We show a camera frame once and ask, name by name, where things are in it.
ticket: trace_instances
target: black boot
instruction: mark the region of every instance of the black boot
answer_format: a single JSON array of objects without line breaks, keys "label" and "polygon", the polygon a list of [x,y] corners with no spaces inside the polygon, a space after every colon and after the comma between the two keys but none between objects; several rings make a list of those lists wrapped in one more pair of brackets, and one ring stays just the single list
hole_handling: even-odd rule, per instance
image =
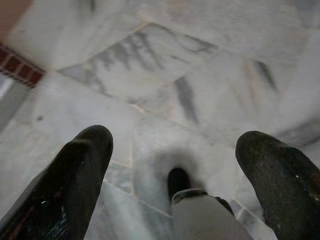
[{"label": "black boot", "polygon": [[182,168],[174,168],[169,172],[167,184],[170,202],[175,193],[191,188],[188,174]]}]

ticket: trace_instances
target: marble floor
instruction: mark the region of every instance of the marble floor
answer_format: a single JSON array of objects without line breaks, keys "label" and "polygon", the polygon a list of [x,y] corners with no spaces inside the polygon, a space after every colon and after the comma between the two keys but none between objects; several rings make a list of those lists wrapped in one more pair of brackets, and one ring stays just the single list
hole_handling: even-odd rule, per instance
[{"label": "marble floor", "polygon": [[0,217],[65,143],[99,124],[114,151],[85,239],[173,239],[166,177],[180,166],[253,239],[276,240],[235,144],[260,130],[320,167],[320,4],[92,2],[36,0],[8,38],[48,71],[1,126]]}]

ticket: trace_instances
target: white marble tile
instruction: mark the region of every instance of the white marble tile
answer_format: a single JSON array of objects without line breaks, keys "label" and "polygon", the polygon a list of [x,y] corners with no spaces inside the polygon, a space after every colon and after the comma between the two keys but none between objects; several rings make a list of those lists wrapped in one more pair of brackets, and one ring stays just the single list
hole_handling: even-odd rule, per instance
[{"label": "white marble tile", "polygon": [[103,183],[86,240],[171,240],[171,218]]},{"label": "white marble tile", "polygon": [[308,39],[290,1],[145,1],[139,14],[267,63],[296,62]]},{"label": "white marble tile", "polygon": [[122,189],[123,191],[131,194],[132,192],[132,169],[111,161],[108,169],[106,170],[104,179],[110,184]]},{"label": "white marble tile", "polygon": [[134,131],[133,193],[169,213],[167,176],[174,167],[182,167],[193,187],[230,201],[241,176],[234,155],[233,148],[146,114]]},{"label": "white marble tile", "polygon": [[299,147],[320,137],[319,43],[320,32],[313,31],[271,122],[276,137]]},{"label": "white marble tile", "polygon": [[242,133],[269,127],[294,69],[222,50],[135,104],[234,146]]},{"label": "white marble tile", "polygon": [[0,218],[63,144],[30,125],[11,120],[0,135]]},{"label": "white marble tile", "polygon": [[256,218],[263,222],[265,221],[264,211],[256,196],[255,189],[245,175],[242,175],[237,182],[236,191],[233,195],[233,198]]},{"label": "white marble tile", "polygon": [[277,240],[274,231],[244,210],[237,218],[254,240]]},{"label": "white marble tile", "polygon": [[103,125],[112,135],[112,160],[128,165],[131,137],[138,112],[121,101],[98,94],[58,73],[49,74],[17,113],[20,122],[66,143],[91,125]]},{"label": "white marble tile", "polygon": [[217,49],[210,43],[149,24],[88,62],[60,72],[100,93],[134,103],[180,78]]}]

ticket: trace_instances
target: tile grout line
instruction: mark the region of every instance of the tile grout line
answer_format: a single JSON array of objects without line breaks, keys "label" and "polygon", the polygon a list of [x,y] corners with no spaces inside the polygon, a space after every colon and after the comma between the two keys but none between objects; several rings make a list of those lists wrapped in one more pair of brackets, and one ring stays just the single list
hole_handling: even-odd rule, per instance
[{"label": "tile grout line", "polygon": [[134,185],[134,173],[133,173],[133,164],[134,164],[134,131],[135,129],[132,130],[131,132],[131,141],[130,141],[130,160],[129,160],[129,164],[131,166],[131,193],[130,195],[132,196],[136,196],[135,195],[135,185]]},{"label": "tile grout line", "polygon": [[153,210],[157,211],[158,213],[160,213],[160,214],[162,214],[162,215],[166,216],[167,218],[170,218],[170,219],[172,219],[172,218],[173,218],[171,215],[169,215],[169,214],[165,213],[164,211],[162,211],[162,210],[160,210],[160,209],[156,208],[155,206],[150,205],[149,203],[146,203],[145,201],[143,201],[143,200],[141,200],[141,199],[137,198],[136,196],[135,196],[135,198],[136,198],[140,203],[142,203],[142,204],[144,204],[144,205],[148,206],[149,208],[151,208],[151,209],[153,209]]},{"label": "tile grout line", "polygon": [[[102,50],[102,51],[99,52],[99,53],[96,53],[96,54],[93,54],[93,55],[89,54],[89,57],[86,58],[86,60],[80,61],[80,62],[78,62],[78,63],[73,63],[73,64],[71,64],[71,65],[68,64],[68,65],[66,65],[66,66],[59,67],[58,69],[55,69],[55,68],[54,68],[54,69],[51,69],[51,70],[58,72],[58,71],[60,71],[60,70],[62,70],[62,69],[66,69],[66,68],[69,68],[69,67],[72,67],[72,66],[75,66],[75,65],[79,65],[79,64],[84,64],[84,63],[86,63],[87,61],[89,61],[90,59],[94,58],[96,55],[99,55],[99,54],[103,53],[104,51],[106,51],[107,49],[111,48],[112,46],[116,45],[118,42],[121,42],[121,41],[123,41],[124,39],[126,39],[127,37],[131,36],[132,34],[140,31],[141,29],[143,29],[144,27],[146,27],[146,26],[147,26],[148,24],[150,24],[150,23],[151,23],[151,22],[148,22],[148,21],[142,21],[141,24],[140,24],[138,27],[136,27],[135,29],[133,29],[132,31],[130,31],[128,35],[126,35],[126,36],[124,36],[124,37],[121,37],[119,40],[117,40],[116,42],[114,42],[114,43],[112,43],[111,45],[107,46],[104,50]],[[109,32],[107,32],[106,34],[104,34],[103,37],[102,37],[102,39],[104,39],[104,38],[106,37],[106,35],[108,35],[108,34],[109,34]]]},{"label": "tile grout line", "polygon": [[108,185],[112,186],[113,188],[116,188],[116,189],[118,189],[118,190],[122,191],[122,192],[123,192],[123,193],[125,193],[125,194],[128,194],[130,197],[132,197],[132,198],[136,199],[136,200],[137,200],[138,202],[140,202],[141,204],[143,204],[143,205],[145,205],[145,206],[147,206],[147,207],[149,207],[149,208],[153,209],[154,211],[156,211],[156,212],[158,212],[158,213],[160,213],[160,214],[162,214],[162,215],[166,216],[167,218],[170,218],[170,219],[172,219],[172,218],[173,218],[171,215],[169,215],[169,214],[165,213],[164,211],[161,211],[160,209],[158,209],[158,208],[156,208],[156,207],[154,207],[154,206],[150,205],[149,203],[146,203],[145,201],[143,201],[143,200],[141,200],[141,199],[137,198],[136,196],[131,195],[131,194],[130,194],[130,193],[128,193],[127,191],[124,191],[123,189],[121,189],[121,188],[119,188],[118,186],[116,186],[116,185],[112,184],[112,183],[111,183],[111,182],[109,182],[108,180],[103,179],[103,180],[102,180],[102,182],[103,182],[103,183],[105,183],[105,184],[108,184]]},{"label": "tile grout line", "polygon": [[117,160],[110,160],[110,164],[111,164],[111,163],[115,163],[115,164],[118,164],[118,165],[120,165],[120,166],[122,166],[122,167],[125,167],[125,168],[127,168],[127,169],[131,169],[130,165],[125,164],[125,163],[120,162],[120,161],[117,161]]},{"label": "tile grout line", "polygon": [[[137,108],[136,108],[135,106],[132,106],[132,104],[128,104],[126,101],[124,101],[124,100],[122,100],[122,99],[120,99],[120,98],[118,98],[118,97],[116,97],[116,96],[105,95],[105,94],[102,94],[102,93],[100,93],[100,92],[97,92],[97,91],[95,91],[94,89],[88,87],[84,82],[79,82],[78,80],[76,80],[76,79],[74,79],[74,78],[72,78],[72,77],[69,77],[69,76],[66,76],[66,75],[60,73],[59,71],[56,71],[56,70],[55,70],[55,71],[51,71],[51,72],[48,72],[48,73],[49,73],[49,74],[58,74],[58,75],[62,76],[63,78],[67,78],[67,79],[69,79],[70,81],[73,81],[73,82],[75,82],[75,83],[77,83],[77,84],[85,87],[87,90],[89,90],[89,91],[91,91],[91,92],[93,92],[93,93],[101,94],[102,96],[104,96],[104,97],[106,97],[106,98],[109,97],[109,98],[115,99],[116,101],[119,101],[119,102],[121,102],[122,104],[124,104],[124,105],[126,105],[126,106],[129,106],[129,107],[131,107],[132,109],[134,109],[135,111],[137,111]],[[42,86],[41,84],[39,84],[35,89],[50,89],[50,88],[52,89],[52,87]],[[152,112],[150,112],[150,111],[147,111],[147,110],[144,111],[144,112],[152,115],[153,117],[161,118],[161,119],[163,119],[163,120],[165,120],[165,121],[167,121],[167,122],[169,122],[169,123],[171,123],[171,124],[177,125],[177,126],[183,128],[183,129],[185,129],[186,131],[189,131],[189,132],[195,133],[195,134],[197,134],[197,135],[200,135],[200,136],[202,136],[202,137],[204,137],[204,138],[206,138],[206,139],[208,139],[208,140],[210,140],[210,141],[214,141],[214,139],[210,138],[209,136],[207,136],[207,135],[205,135],[205,134],[203,134],[203,133],[201,133],[201,132],[197,132],[197,131],[195,131],[195,130],[192,129],[192,128],[189,128],[189,127],[186,127],[186,126],[184,126],[184,125],[181,125],[180,123],[177,123],[177,122],[172,121],[172,120],[170,120],[170,119],[166,119],[166,118],[164,118],[163,116],[154,114],[154,113],[152,113]],[[116,161],[116,160],[113,160],[113,161],[116,162],[117,164],[123,166],[123,167],[130,168],[130,166],[128,166],[128,165],[126,165],[126,164],[124,164],[124,163],[121,163],[121,162]]]},{"label": "tile grout line", "polygon": [[238,214],[237,214],[237,217],[236,217],[236,219],[238,220],[240,217],[241,217],[241,215],[240,214],[242,214],[243,212],[244,212],[244,210],[246,210],[252,217],[254,217],[256,220],[258,220],[258,221],[260,221],[261,223],[263,223],[264,225],[266,225],[266,223],[263,221],[263,220],[261,220],[259,217],[257,217],[256,215],[254,215],[248,208],[246,208],[241,202],[239,202],[238,200],[236,200],[236,199],[234,199],[234,198],[232,198],[232,200],[233,201],[235,201],[235,202],[237,202],[241,207],[242,207],[242,209],[238,212]]}]

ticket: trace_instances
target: gray marble vein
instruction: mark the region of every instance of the gray marble vein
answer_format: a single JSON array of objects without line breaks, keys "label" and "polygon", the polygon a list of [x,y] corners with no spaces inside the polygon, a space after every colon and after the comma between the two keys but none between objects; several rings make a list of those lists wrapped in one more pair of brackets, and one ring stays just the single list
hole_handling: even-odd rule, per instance
[{"label": "gray marble vein", "polygon": [[150,23],[85,64],[59,72],[95,91],[132,102],[180,78],[217,50],[216,45]]},{"label": "gray marble vein", "polygon": [[320,119],[311,118],[295,127],[275,135],[281,141],[303,148],[320,140]]},{"label": "gray marble vein", "polygon": [[175,89],[177,91],[178,99],[183,108],[185,116],[192,120],[195,124],[198,124],[197,110],[194,104],[194,92],[189,86],[185,77],[182,77],[174,82]]},{"label": "gray marble vein", "polygon": [[320,27],[320,3],[317,0],[293,0],[303,26],[309,29]]},{"label": "gray marble vein", "polygon": [[172,219],[103,183],[86,240],[171,240]]},{"label": "gray marble vein", "polygon": [[269,85],[273,90],[277,91],[277,86],[269,67],[265,63],[260,61],[256,61],[255,66],[265,83]]},{"label": "gray marble vein", "polygon": [[223,46],[254,60],[296,63],[309,37],[297,9],[298,12],[301,10],[302,16],[312,14],[307,18],[317,18],[319,14],[318,11],[303,10],[304,4],[312,8],[314,0],[295,2],[159,0],[148,1],[140,14],[151,22]]}]

